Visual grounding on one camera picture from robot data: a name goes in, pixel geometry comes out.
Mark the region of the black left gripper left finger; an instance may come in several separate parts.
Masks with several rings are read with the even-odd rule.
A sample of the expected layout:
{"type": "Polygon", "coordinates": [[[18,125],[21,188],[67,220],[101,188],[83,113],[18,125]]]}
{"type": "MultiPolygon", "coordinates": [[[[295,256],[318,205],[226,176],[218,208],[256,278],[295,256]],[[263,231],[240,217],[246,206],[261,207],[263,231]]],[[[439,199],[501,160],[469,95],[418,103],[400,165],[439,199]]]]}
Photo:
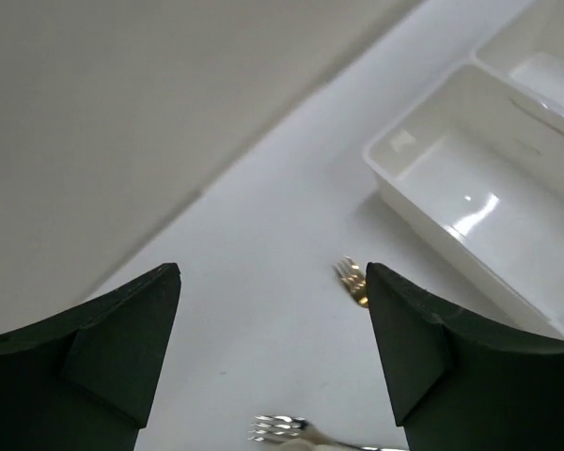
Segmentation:
{"type": "Polygon", "coordinates": [[[155,398],[181,292],[162,264],[0,334],[0,450],[132,450],[155,398]]]}

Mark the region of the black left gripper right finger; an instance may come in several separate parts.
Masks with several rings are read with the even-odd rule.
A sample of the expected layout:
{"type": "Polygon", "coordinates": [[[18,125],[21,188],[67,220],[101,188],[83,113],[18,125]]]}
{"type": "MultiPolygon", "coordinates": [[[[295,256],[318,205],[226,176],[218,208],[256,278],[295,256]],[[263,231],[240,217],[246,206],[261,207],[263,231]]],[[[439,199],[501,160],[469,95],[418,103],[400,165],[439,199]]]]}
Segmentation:
{"type": "Polygon", "coordinates": [[[564,450],[564,340],[487,319],[381,263],[368,309],[413,450],[564,450]]]}

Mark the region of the gold fork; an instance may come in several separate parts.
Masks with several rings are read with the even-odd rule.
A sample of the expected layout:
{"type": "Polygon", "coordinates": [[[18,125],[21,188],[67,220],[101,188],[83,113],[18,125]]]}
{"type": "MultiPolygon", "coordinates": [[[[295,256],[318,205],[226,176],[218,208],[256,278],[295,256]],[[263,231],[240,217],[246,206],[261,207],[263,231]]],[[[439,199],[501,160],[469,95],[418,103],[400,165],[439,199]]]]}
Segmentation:
{"type": "Polygon", "coordinates": [[[350,257],[344,257],[334,265],[334,271],[352,300],[358,306],[368,309],[366,276],[357,263],[350,257]]]}

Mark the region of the silver fork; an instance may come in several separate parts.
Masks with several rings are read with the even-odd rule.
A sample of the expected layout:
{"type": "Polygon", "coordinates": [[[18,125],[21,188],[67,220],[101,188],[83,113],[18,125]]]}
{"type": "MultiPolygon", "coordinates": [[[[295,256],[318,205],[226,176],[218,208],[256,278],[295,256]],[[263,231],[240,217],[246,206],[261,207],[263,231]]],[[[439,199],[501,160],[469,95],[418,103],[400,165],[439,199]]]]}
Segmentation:
{"type": "Polygon", "coordinates": [[[248,439],[274,445],[276,450],[399,450],[392,446],[342,442],[321,432],[305,418],[289,415],[255,415],[248,439]]]}

